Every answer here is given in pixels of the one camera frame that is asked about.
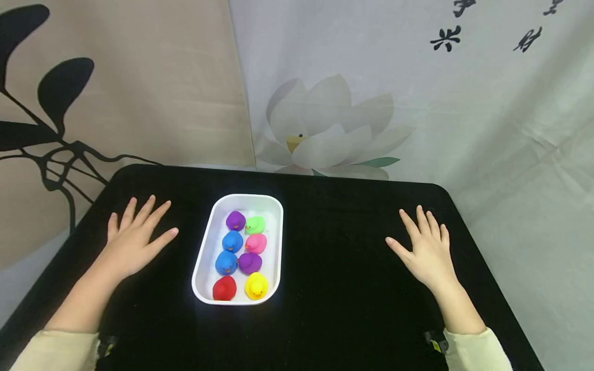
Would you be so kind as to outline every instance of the red rubber duck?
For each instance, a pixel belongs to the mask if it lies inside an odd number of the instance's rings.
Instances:
[[[230,275],[226,275],[214,283],[213,299],[229,301],[233,299],[236,292],[237,285],[235,284],[235,280]]]

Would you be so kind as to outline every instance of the chinese character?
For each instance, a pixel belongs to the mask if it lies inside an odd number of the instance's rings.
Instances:
[[[542,15],[555,14],[557,12],[557,5],[559,5],[562,2],[563,0],[553,0],[553,5],[551,6],[551,8],[546,12],[542,13]]]
[[[432,43],[432,44],[437,43],[433,47],[433,50],[439,49],[440,46],[441,46],[441,44],[443,44],[444,42],[446,42],[445,48],[447,49],[448,52],[451,52],[450,41],[453,41],[453,42],[456,42],[456,43],[459,43],[460,42],[460,39],[458,37],[452,37],[452,36],[456,36],[457,34],[460,33],[460,31],[462,31],[462,28],[460,26],[456,26],[456,29],[453,32],[448,28],[447,29],[447,35],[446,35],[444,29],[442,28],[440,30],[440,37],[441,37],[441,39],[430,41],[430,43]]]
[[[532,45],[532,43],[534,42],[534,40],[536,40],[538,37],[540,37],[541,31],[542,31],[542,27],[540,27],[538,29],[538,32],[536,33],[536,35],[533,34],[534,28],[531,29],[530,31],[528,31],[524,35],[524,37],[522,37],[522,39],[520,40],[520,43],[518,44],[518,46],[516,46],[516,48],[514,50],[522,49],[522,53],[527,51],[528,48],[530,47],[530,45]]]
[[[464,13],[464,10],[466,8],[469,8],[471,5],[475,5],[475,4],[476,4],[475,0],[456,0],[456,1],[454,1],[454,6],[460,7],[459,10],[454,10],[454,15],[456,16],[456,18],[458,18],[459,16],[462,15],[462,13]]]

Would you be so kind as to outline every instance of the hand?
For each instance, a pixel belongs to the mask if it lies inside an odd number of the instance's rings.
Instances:
[[[144,268],[177,236],[179,230],[172,228],[149,243],[154,228],[171,206],[171,201],[167,201],[151,214],[154,202],[155,196],[152,195],[134,218],[136,199],[132,197],[119,227],[118,215],[111,214],[108,222],[108,243],[89,271],[102,277],[113,278],[118,283]]]
[[[400,217],[412,241],[413,251],[408,251],[391,237],[386,237],[386,243],[406,268],[434,294],[441,287],[458,285],[451,263],[450,234],[446,225],[442,224],[440,228],[430,211],[425,217],[420,205],[416,208],[418,228],[404,210],[400,210]]]

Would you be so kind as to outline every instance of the black table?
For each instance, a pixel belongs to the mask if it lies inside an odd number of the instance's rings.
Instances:
[[[211,207],[232,193],[266,194],[285,209],[280,286],[257,306],[200,302],[191,277]],[[457,275],[514,369],[542,370],[448,193],[423,183],[133,165],[121,169],[0,331],[7,369],[106,241],[110,212],[131,196],[173,204],[155,231],[179,236],[113,294],[100,326],[118,337],[106,370],[446,370],[423,333],[437,304],[384,238],[410,247],[397,210],[417,204],[447,223]]]

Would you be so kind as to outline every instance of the rubber duck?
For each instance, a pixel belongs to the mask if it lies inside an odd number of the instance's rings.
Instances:
[[[239,211],[232,211],[225,221],[227,228],[231,230],[242,230],[245,226],[245,217]]]
[[[241,245],[244,244],[244,238],[236,230],[231,230],[223,237],[223,250],[231,251],[236,253],[241,249]]]
[[[268,291],[268,281],[259,272],[249,275],[245,283],[245,294],[252,300],[262,299]]]
[[[245,222],[245,232],[247,234],[262,233],[264,231],[264,218],[251,217]]]
[[[266,236],[261,233],[252,234],[245,240],[245,250],[247,252],[254,252],[256,254],[260,254],[262,253],[262,251],[264,251],[265,248]]]
[[[231,300],[237,292],[237,285],[235,280],[230,275],[226,275],[219,281],[216,281],[213,286],[214,300]]]
[[[237,256],[231,251],[225,250],[217,257],[217,260],[214,262],[214,267],[217,269],[217,272],[222,275],[233,274],[237,269]]]
[[[241,254],[238,262],[239,270],[248,275],[259,271],[262,267],[262,258],[260,258],[260,255],[252,252]]]

